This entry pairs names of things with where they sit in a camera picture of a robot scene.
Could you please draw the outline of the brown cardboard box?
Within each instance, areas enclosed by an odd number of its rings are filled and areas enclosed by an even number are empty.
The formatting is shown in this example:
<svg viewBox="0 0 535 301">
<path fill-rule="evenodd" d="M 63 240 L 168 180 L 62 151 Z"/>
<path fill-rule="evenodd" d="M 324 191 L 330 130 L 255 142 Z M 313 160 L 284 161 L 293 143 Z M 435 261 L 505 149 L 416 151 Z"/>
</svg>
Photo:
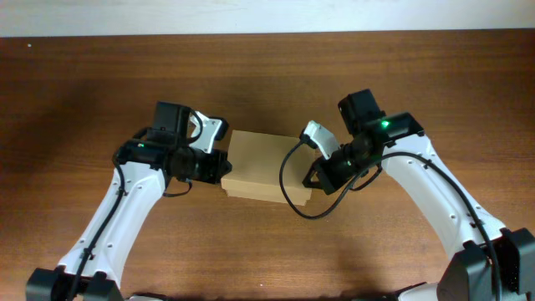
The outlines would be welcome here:
<svg viewBox="0 0 535 301">
<path fill-rule="evenodd" d="M 282 135 L 234 130 L 228 147 L 232 171 L 222 178 L 222 188 L 228 196 L 259 201 L 286 200 L 279 185 L 283 158 L 299 142 L 298 138 Z M 315 159 L 315 151 L 299 147 L 288 159 L 283 171 L 283 184 L 293 204 L 303 206 L 312 196 L 302 180 Z"/>
</svg>

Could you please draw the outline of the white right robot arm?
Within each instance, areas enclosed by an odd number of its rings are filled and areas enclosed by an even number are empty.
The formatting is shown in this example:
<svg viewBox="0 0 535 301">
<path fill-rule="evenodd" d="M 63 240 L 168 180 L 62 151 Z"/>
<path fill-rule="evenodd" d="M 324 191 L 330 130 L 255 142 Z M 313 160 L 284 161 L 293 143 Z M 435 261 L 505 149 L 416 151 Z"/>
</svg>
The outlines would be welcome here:
<svg viewBox="0 0 535 301">
<path fill-rule="evenodd" d="M 352 189 L 376 167 L 393 178 L 439 237 L 449 264 L 438 283 L 419 283 L 388 300 L 532 300 L 534 236 L 509 230 L 483 208 L 438 156 L 408 112 L 387 115 L 366 89 L 338 103 L 352 141 L 309 121 L 300 141 L 320 151 L 303 184 L 326 194 Z"/>
</svg>

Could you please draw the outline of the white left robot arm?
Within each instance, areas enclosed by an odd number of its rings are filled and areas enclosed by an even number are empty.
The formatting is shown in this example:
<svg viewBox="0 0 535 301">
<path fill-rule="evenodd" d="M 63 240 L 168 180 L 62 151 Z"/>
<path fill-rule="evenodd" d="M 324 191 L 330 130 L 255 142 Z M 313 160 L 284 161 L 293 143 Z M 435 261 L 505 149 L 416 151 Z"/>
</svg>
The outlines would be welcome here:
<svg viewBox="0 0 535 301">
<path fill-rule="evenodd" d="M 112 156 L 114 174 L 89 225 L 53 270 L 37 268 L 27 300 L 121 300 L 126 260 L 152 207 L 176 179 L 217 185 L 232 165 L 214 144 L 227 133 L 222 117 L 159 102 L 152 125 L 136 132 Z"/>
</svg>

